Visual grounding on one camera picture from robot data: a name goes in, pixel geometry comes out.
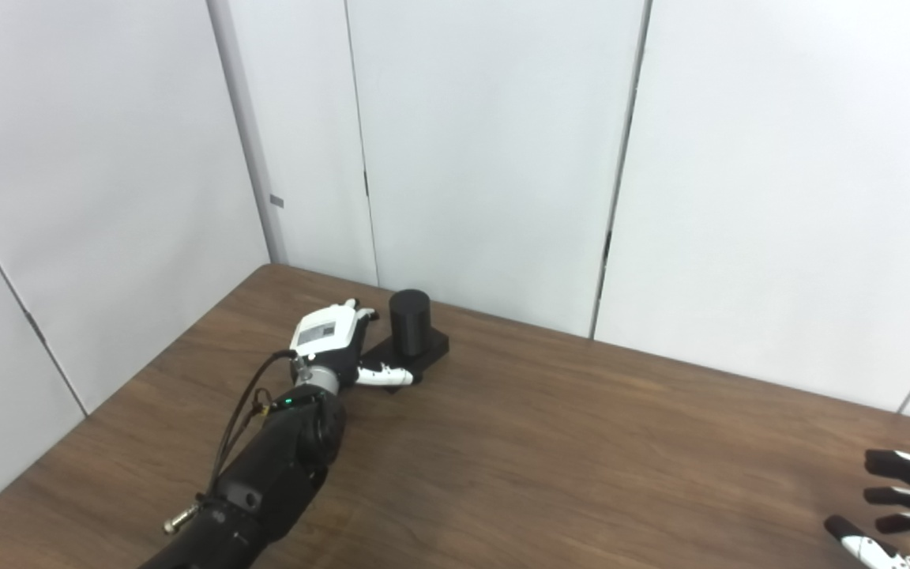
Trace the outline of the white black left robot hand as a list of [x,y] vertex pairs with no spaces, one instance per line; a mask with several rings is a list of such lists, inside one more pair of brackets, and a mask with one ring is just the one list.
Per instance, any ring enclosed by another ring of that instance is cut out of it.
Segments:
[[311,312],[300,320],[289,349],[295,382],[340,395],[352,386],[414,385],[411,371],[364,354],[369,325],[380,316],[349,299]]

